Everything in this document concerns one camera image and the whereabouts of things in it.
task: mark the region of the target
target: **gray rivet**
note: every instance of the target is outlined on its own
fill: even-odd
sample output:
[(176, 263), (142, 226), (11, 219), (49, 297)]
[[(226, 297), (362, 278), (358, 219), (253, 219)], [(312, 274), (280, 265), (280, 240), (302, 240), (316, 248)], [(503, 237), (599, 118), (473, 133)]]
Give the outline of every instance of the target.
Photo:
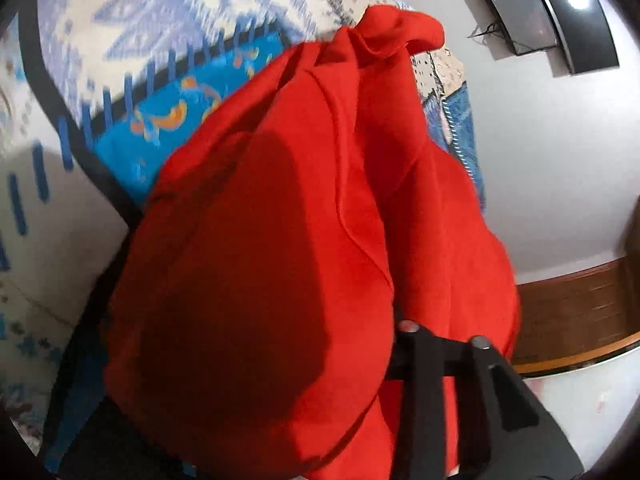
[(473, 336), (471, 338), (471, 344), (473, 346), (475, 346), (476, 348), (479, 348), (481, 350), (487, 350), (487, 349), (491, 348), (491, 341), (489, 341), (483, 335), (475, 335), (475, 336)]

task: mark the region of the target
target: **white wall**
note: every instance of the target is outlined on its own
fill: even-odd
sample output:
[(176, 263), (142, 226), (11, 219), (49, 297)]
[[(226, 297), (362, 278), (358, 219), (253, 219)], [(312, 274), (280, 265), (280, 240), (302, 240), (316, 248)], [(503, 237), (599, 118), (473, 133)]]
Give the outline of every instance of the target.
[(443, 23), (466, 66), (486, 219), (518, 282), (618, 257), (640, 195), (640, 50), (611, 4), (601, 0), (620, 68), (558, 76), (559, 52), (515, 57), (467, 38), (493, 21), (484, 0), (406, 1)]

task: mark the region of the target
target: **black panel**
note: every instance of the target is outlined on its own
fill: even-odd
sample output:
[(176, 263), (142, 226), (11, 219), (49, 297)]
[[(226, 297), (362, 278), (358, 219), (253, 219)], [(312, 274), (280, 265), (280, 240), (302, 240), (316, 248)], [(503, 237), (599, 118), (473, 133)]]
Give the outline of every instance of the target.
[(609, 24), (598, 0), (543, 0), (572, 73), (618, 65)]

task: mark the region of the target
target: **beige dotted fabric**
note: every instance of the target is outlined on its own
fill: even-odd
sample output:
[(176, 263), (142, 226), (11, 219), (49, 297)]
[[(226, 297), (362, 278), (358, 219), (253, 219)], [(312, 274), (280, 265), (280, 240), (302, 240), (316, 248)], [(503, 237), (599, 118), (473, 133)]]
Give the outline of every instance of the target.
[[(367, 7), (377, 4), (391, 5), (403, 9), (409, 6), (401, 0), (329, 0), (345, 25), (355, 26)], [(412, 57), (415, 83), (422, 100), (432, 92), (439, 98), (458, 90), (465, 81), (465, 70), (451, 51), (442, 47), (432, 52), (423, 52)]]

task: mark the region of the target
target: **red cloth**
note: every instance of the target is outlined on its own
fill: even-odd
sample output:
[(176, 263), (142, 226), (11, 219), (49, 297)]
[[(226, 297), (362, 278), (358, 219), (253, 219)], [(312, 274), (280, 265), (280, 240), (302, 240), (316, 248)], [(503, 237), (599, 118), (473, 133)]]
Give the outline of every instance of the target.
[(392, 304), (513, 344), (507, 256), (415, 89), (410, 54), (443, 41), (429, 16), (371, 7), (275, 59), (167, 162), (107, 336), (108, 393), (150, 439), (220, 479), (386, 480)]

